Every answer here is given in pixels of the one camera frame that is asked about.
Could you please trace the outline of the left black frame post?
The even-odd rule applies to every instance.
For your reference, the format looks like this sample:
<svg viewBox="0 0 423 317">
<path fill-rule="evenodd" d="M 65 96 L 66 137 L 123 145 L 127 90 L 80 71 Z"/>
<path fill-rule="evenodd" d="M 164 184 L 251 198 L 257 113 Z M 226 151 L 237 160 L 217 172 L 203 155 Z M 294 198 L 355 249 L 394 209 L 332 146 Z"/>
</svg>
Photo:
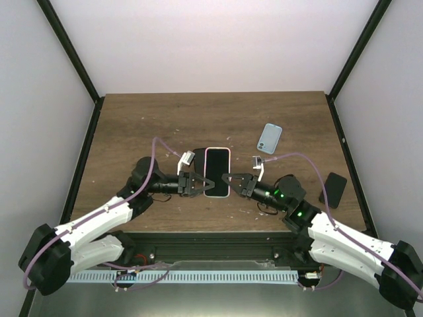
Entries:
<svg viewBox="0 0 423 317">
<path fill-rule="evenodd" d="M 81 61 L 79 54 L 77 53 L 77 50 L 75 49 L 70 37 L 68 36 L 68 33 L 66 32 L 65 27 L 60 21 L 60 18 L 58 14 L 56 13 L 56 10 L 54 9 L 54 6 L 49 0 L 37 0 L 36 2 L 38 6 L 41 8 L 52 30 L 54 31 L 54 34 L 59 40 L 73 68 L 77 72 L 83 86 L 87 90 L 92 101 L 96 104 L 100 100 L 100 96 L 87 70 L 85 69 L 83 62 Z"/>
</svg>

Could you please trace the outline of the right black frame post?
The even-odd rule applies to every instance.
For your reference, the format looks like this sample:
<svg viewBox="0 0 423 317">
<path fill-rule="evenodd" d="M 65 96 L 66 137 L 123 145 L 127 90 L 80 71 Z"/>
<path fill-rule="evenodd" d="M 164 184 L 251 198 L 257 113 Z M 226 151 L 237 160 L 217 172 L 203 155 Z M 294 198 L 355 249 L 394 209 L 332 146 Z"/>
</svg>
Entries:
<svg viewBox="0 0 423 317">
<path fill-rule="evenodd" d="M 370 17 L 368 18 L 363 30 L 360 33 L 360 36 L 354 44 L 348 59 L 346 60 L 340 74 L 336 78 L 328 94 L 330 99 L 335 100 L 339 95 L 391 3 L 392 0 L 379 0 L 376 3 L 376 6 L 374 7 Z"/>
</svg>

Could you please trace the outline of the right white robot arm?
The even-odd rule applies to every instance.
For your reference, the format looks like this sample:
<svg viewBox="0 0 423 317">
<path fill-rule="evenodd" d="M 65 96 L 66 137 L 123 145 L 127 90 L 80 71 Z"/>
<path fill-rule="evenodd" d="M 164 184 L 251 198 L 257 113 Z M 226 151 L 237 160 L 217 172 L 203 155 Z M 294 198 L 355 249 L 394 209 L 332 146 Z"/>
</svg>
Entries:
<svg viewBox="0 0 423 317">
<path fill-rule="evenodd" d="M 224 174 L 222 180 L 241 197 L 285 214 L 282 221 L 290 231 L 307 240 L 293 250 L 299 265 L 315 261 L 337 267 L 368 282 L 402 310 L 422 301 L 422 260 L 409 243 L 382 241 L 331 219 L 305 200 L 295 176 L 283 176 L 275 186 L 252 174 Z"/>
</svg>

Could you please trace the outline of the black front rail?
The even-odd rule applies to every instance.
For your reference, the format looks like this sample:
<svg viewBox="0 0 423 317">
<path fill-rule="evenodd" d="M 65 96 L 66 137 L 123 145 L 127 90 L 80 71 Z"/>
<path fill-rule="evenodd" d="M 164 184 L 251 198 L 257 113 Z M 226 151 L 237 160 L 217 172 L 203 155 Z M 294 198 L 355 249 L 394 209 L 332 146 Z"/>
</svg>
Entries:
<svg viewBox="0 0 423 317">
<path fill-rule="evenodd" d="M 311 240 L 291 232 L 129 232 L 135 253 L 179 261 L 271 261 L 293 269 L 318 267 Z"/>
</svg>

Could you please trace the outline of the light blue phone case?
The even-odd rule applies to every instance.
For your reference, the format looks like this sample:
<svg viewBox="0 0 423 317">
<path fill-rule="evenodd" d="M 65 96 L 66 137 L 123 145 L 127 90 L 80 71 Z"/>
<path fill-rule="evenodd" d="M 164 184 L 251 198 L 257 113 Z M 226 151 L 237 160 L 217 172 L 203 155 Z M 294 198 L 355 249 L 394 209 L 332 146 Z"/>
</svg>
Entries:
<svg viewBox="0 0 423 317">
<path fill-rule="evenodd" d="M 282 127 L 272 123 L 267 123 L 262 130 L 256 148 L 263 153 L 269 155 L 274 154 L 282 131 Z"/>
</svg>

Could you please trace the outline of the black frame post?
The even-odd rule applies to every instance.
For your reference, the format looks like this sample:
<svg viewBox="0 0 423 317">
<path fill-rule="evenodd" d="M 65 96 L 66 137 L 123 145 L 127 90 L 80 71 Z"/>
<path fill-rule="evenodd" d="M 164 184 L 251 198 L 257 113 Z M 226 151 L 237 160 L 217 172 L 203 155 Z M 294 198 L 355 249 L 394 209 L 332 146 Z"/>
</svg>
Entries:
<svg viewBox="0 0 423 317">
<path fill-rule="evenodd" d="M 75 49 L 70 37 L 68 36 L 68 33 L 66 32 L 65 27 L 60 21 L 60 18 L 58 14 L 56 13 L 56 10 L 54 9 L 54 6 L 49 0 L 37 0 L 36 2 L 38 6 L 41 8 L 52 30 L 54 31 L 54 34 L 59 40 L 73 68 L 77 72 L 83 86 L 87 90 L 92 101 L 96 104 L 100 100 L 100 96 L 87 70 L 85 69 L 83 62 L 81 61 L 79 54 L 77 53 L 77 50 Z"/>
<path fill-rule="evenodd" d="M 360 36 L 354 44 L 348 59 L 346 60 L 340 74 L 336 78 L 328 94 L 330 99 L 335 100 L 339 95 L 391 3 L 392 0 L 379 0 L 376 3 L 376 6 L 374 7 L 370 17 L 368 18 L 363 30 L 360 33 Z"/>
</svg>

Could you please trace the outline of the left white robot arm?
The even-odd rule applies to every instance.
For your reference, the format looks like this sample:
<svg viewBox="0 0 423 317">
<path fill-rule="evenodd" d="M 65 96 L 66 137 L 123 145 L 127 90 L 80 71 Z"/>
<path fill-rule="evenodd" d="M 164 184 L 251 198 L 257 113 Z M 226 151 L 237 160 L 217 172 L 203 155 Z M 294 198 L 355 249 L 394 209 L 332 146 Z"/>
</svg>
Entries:
<svg viewBox="0 0 423 317">
<path fill-rule="evenodd" d="M 125 186 L 104 205 L 66 224 L 43 224 L 34 230 L 18 262 L 24 288 L 50 295 L 87 268 L 112 262 L 129 266 L 135 250 L 125 236 L 111 234 L 111 229 L 144 213 L 153 204 L 154 193 L 196 197 L 214 186 L 214 181 L 195 172 L 164 174 L 153 157 L 139 159 Z"/>
</svg>

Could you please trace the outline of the light blue slotted strip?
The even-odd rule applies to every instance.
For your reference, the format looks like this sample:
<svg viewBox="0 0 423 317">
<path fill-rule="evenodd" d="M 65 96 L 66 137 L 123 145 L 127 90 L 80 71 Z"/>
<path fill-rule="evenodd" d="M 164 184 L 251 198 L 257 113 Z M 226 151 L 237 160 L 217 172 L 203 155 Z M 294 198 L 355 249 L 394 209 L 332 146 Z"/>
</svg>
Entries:
<svg viewBox="0 0 423 317">
<path fill-rule="evenodd" d="M 148 270 L 127 273 L 114 270 L 86 270 L 68 279 L 69 283 L 148 284 L 275 284 L 294 285 L 296 271 L 163 271 Z"/>
</svg>

